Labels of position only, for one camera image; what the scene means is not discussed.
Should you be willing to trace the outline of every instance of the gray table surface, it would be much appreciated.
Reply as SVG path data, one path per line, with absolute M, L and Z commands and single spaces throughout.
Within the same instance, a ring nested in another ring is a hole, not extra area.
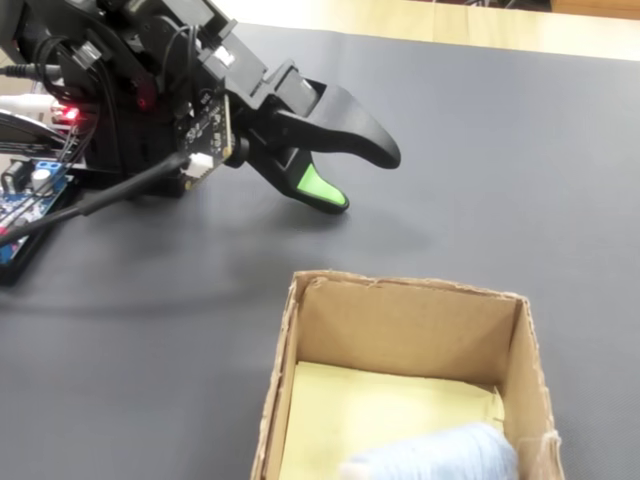
M 528 295 L 568 478 L 637 478 L 640 64 L 238 33 L 351 89 L 402 168 L 318 156 L 341 218 L 246 167 L 60 229 L 0 293 L 2 478 L 248 478 L 287 288 L 318 268 Z

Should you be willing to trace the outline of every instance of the cardboard box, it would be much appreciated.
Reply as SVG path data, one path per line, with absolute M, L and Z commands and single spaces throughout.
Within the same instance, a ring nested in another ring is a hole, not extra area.
M 498 387 L 523 480 L 562 480 L 526 298 L 441 280 L 294 277 L 251 480 L 278 480 L 297 361 Z

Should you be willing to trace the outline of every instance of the light blue fabric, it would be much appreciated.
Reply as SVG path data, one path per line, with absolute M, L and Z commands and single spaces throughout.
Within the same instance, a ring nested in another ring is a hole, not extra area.
M 518 456 L 504 435 L 474 423 L 353 456 L 371 480 L 518 480 Z

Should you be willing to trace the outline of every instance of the robotic arm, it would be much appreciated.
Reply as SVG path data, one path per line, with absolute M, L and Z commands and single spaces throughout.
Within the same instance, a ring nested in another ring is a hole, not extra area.
M 188 169 L 197 153 L 213 159 L 209 170 L 247 162 L 283 195 L 335 214 L 349 201 L 320 177 L 312 151 L 400 164 L 394 140 L 349 92 L 304 78 L 291 61 L 265 77 L 235 21 L 207 0 L 24 2 L 0 45 L 41 77 L 58 64 L 64 87 L 39 79 L 94 120 L 86 165 L 73 173 L 107 189 L 100 208 L 150 183 L 179 196 L 200 180 Z

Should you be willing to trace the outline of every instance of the blue circuit board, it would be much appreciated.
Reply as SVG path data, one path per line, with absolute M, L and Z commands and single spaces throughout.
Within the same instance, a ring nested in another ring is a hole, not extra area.
M 67 178 L 49 195 L 34 195 L 30 188 L 22 193 L 0 191 L 0 234 L 44 217 L 65 191 Z M 8 265 L 18 255 L 27 237 L 0 247 L 0 265 Z

